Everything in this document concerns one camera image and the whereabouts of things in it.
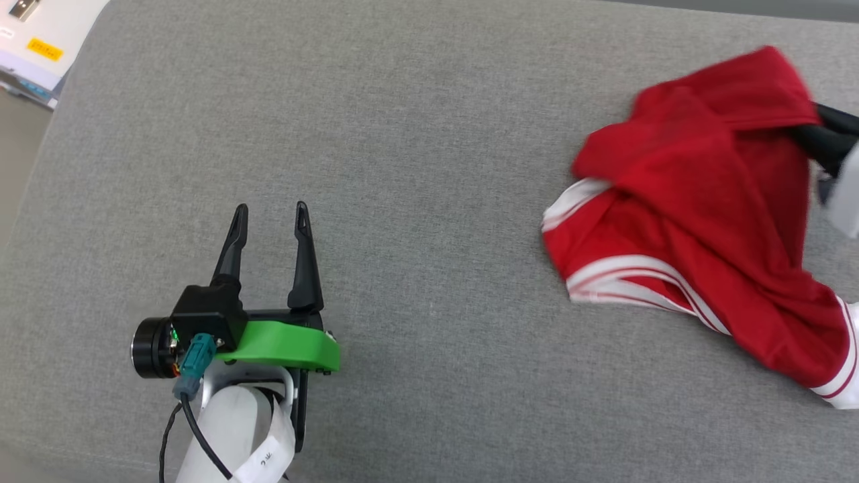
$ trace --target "label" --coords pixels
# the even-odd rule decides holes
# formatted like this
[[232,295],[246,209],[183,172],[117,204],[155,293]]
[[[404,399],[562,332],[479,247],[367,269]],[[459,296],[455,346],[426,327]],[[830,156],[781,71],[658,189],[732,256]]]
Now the label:
[[230,483],[277,483],[292,458],[295,457],[295,433],[292,424],[285,418],[285,411],[271,416],[269,436],[251,454],[239,469],[233,472]]
[[40,56],[47,57],[54,62],[57,62],[59,58],[63,57],[63,50],[58,49],[51,44],[46,44],[45,42],[33,38],[30,40],[30,43],[27,44],[27,48],[33,52],[38,53]]

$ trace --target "white stripe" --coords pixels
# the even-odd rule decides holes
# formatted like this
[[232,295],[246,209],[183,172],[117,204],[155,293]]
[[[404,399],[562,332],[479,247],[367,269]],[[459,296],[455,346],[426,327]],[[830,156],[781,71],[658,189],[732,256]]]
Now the white stripe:
[[[611,294],[611,293],[592,293],[588,295],[576,295],[570,296],[570,300],[576,302],[587,302],[587,303],[622,303],[624,305],[637,305],[640,307],[646,307],[648,309],[652,309],[654,307],[653,303],[645,302],[641,300],[630,300],[629,298],[620,295],[620,294]],[[668,307],[660,307],[661,309],[667,310],[668,312],[677,312],[678,314],[684,314],[685,312],[681,312],[677,309],[670,309]]]
[[[844,318],[844,324],[847,326],[847,333],[850,335],[850,349],[847,352],[847,358],[844,360],[844,365],[841,367],[841,370],[835,375],[835,377],[833,377],[831,381],[818,388],[811,388],[811,390],[813,390],[819,395],[832,394],[839,388],[841,388],[844,383],[847,382],[847,378],[850,376],[850,372],[853,370],[854,364],[856,363],[856,335],[854,334],[856,328],[853,327],[853,325],[850,323],[850,317],[847,314],[847,310],[849,310],[847,304],[844,303],[841,298],[838,299],[838,302],[841,303],[841,316]],[[846,390],[847,388],[844,388],[844,390],[841,391],[841,394],[843,394]],[[832,400],[838,399],[839,397],[841,397],[841,394],[839,394],[835,398],[830,399],[829,401],[832,402]]]
[[557,228],[573,213],[579,211],[588,201],[596,198],[612,184],[605,180],[585,178],[567,188],[546,211],[543,212],[543,231]]
[[695,313],[691,310],[676,303],[670,298],[663,296],[661,293],[651,290],[643,285],[634,284],[621,278],[606,277],[601,280],[597,280],[597,283],[595,284],[588,284],[587,287],[582,287],[581,292],[587,293],[587,295],[582,295],[579,297],[577,294],[570,294],[570,297],[575,297],[576,300],[583,301],[592,300],[594,297],[601,297],[603,295],[616,296],[621,298],[633,297],[636,299],[647,301],[652,304],[645,304],[649,307],[656,305],[672,312],[695,315]]
[[709,327],[710,324],[717,332],[730,335],[730,332],[716,316],[716,313],[701,298],[701,296],[689,285],[689,282],[668,263],[644,255],[620,255],[596,260],[578,272],[567,278],[567,290],[572,295],[574,289],[588,281],[587,286],[594,286],[595,282],[605,283],[610,280],[619,280],[627,277],[652,277],[658,278],[670,284],[678,286],[689,300],[692,310]]

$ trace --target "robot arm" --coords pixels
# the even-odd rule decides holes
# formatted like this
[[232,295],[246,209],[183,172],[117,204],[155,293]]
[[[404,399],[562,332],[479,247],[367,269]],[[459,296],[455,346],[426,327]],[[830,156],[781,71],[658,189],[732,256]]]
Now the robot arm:
[[[302,202],[296,207],[295,237],[298,258],[288,309],[243,308],[239,275],[247,207],[239,205],[210,284],[187,286],[169,317],[146,319],[135,333],[131,361],[137,373],[179,378],[174,395],[196,437],[179,483],[275,483],[302,450],[308,372],[339,370],[340,352],[322,324],[319,269]],[[189,400],[201,389],[201,377],[197,421]],[[273,382],[278,390],[259,386]]]

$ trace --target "gray fabric surface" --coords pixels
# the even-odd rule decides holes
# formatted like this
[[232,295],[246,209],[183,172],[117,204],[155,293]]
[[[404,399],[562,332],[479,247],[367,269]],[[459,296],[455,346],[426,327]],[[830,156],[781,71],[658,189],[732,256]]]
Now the gray fabric surface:
[[[855,480],[859,413],[692,318],[571,304],[539,222],[639,89],[771,43],[859,111],[857,39],[576,0],[114,0],[0,265],[0,441],[154,481],[174,402],[134,329],[207,279],[241,202],[245,305],[284,306],[304,199],[344,367],[311,379],[294,480]],[[817,214],[807,266],[859,299],[859,244]]]

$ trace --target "red jacket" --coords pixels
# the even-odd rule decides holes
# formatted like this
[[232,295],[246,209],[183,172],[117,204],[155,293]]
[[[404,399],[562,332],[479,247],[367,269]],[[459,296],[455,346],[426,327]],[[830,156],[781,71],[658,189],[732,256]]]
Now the red jacket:
[[645,89],[629,120],[588,138],[581,181],[545,212],[570,298],[695,315],[859,407],[850,307],[802,270],[809,166],[780,129],[819,123],[773,47]]

